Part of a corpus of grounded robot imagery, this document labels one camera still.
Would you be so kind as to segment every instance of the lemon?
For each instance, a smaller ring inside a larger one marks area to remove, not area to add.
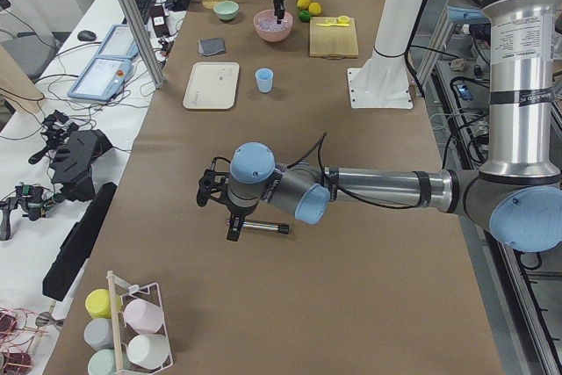
[[[299,19],[301,22],[310,22],[310,12],[309,11],[300,11],[299,12]]]
[[[311,0],[298,0],[297,8],[299,8],[301,11],[305,11],[308,9],[308,6],[310,6],[311,2]]]
[[[313,17],[317,17],[322,13],[322,5],[318,2],[312,2],[308,5],[308,11]]]

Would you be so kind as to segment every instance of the cutting board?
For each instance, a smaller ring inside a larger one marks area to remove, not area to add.
[[[314,17],[310,20],[310,56],[340,59],[359,57],[355,19],[349,20],[349,26],[317,26],[326,22],[326,17]]]

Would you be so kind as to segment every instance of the computer mouse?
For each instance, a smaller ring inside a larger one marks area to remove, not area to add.
[[[78,39],[80,41],[94,41],[96,38],[97,38],[97,35],[93,31],[81,30],[78,33]]]

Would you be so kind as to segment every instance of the gray cup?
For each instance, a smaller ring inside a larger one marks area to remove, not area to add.
[[[84,341],[95,351],[113,349],[112,320],[96,318],[84,330]]]

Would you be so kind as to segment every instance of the bowl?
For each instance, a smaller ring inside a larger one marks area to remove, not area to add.
[[[292,23],[292,15],[287,11],[285,11],[283,21],[279,25],[272,9],[261,11],[254,16],[254,27],[257,35],[271,43],[286,39],[291,33]]]
[[[239,9],[238,3],[232,0],[224,0],[213,6],[214,13],[222,21],[230,21],[236,18]]]

